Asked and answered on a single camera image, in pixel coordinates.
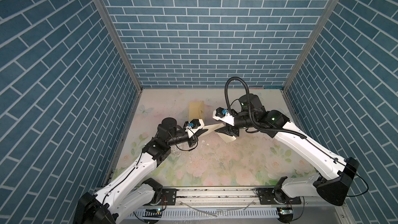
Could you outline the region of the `cream letter paper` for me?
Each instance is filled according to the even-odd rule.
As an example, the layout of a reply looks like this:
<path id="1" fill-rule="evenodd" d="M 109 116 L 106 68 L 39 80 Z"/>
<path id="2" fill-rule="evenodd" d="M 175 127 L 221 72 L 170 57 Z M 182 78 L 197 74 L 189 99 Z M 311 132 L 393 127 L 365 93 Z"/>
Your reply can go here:
<path id="1" fill-rule="evenodd" d="M 236 140 L 233 134 L 229 134 L 227 128 L 223 124 L 206 125 L 203 130 L 206 130 L 200 137 L 204 137 L 211 133 L 216 133 L 225 143 L 231 143 Z"/>

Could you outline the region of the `yellow envelope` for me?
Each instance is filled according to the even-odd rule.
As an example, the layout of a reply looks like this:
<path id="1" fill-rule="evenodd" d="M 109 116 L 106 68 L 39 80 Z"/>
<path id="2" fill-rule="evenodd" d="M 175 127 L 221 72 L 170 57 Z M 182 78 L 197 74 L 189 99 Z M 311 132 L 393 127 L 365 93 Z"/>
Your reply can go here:
<path id="1" fill-rule="evenodd" d="M 188 120 L 205 119 L 204 101 L 191 101 L 189 103 Z"/>

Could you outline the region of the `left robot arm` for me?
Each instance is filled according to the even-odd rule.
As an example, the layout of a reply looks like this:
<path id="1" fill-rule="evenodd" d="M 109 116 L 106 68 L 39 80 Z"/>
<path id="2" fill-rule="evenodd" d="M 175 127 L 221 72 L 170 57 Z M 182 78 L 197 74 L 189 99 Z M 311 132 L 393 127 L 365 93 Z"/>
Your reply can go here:
<path id="1" fill-rule="evenodd" d="M 109 184 L 79 199 L 75 224 L 119 224 L 138 208 L 163 199 L 163 186 L 145 177 L 170 154 L 172 146 L 188 143 L 190 149 L 207 132 L 202 119 L 187 121 L 181 127 L 168 117 L 157 127 L 155 136 L 143 147 L 138 158 Z"/>

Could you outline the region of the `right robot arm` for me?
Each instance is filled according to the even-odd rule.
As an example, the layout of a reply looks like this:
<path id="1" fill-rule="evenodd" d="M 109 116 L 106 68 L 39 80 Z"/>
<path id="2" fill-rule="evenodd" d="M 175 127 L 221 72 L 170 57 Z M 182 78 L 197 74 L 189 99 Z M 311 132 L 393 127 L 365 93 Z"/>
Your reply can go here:
<path id="1" fill-rule="evenodd" d="M 217 129 L 217 133 L 235 139 L 242 129 L 254 128 L 287 145 L 318 172 L 317 176 L 301 179 L 281 177 L 272 191 L 278 203 L 285 204 L 297 197 L 319 197 L 332 205 L 343 205 L 357 175 L 359 162 L 356 159 L 345 159 L 326 149 L 280 111 L 267 111 L 255 94 L 243 95 L 238 101 L 239 113 L 222 107 L 214 110 L 213 119 L 226 124 Z"/>

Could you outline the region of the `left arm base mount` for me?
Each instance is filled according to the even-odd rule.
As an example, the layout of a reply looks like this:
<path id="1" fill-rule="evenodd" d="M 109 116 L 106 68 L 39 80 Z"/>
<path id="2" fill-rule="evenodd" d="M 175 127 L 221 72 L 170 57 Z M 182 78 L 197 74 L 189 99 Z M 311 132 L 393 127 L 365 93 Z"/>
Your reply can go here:
<path id="1" fill-rule="evenodd" d="M 162 192 L 155 192 L 154 199 L 146 204 L 146 206 L 161 206 L 161 205 L 175 205 L 177 199 L 176 188 L 163 188 Z"/>

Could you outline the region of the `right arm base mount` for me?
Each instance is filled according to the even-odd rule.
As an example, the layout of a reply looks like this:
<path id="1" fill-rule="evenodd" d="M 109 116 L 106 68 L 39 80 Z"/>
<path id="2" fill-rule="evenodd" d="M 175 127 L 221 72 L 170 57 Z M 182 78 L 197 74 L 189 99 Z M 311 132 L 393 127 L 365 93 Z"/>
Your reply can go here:
<path id="1" fill-rule="evenodd" d="M 277 197 L 274 194 L 272 187 L 260 187 L 255 188 L 255 194 L 257 195 L 261 205 L 300 205 L 302 200 L 300 197 L 288 198 L 288 197 Z"/>

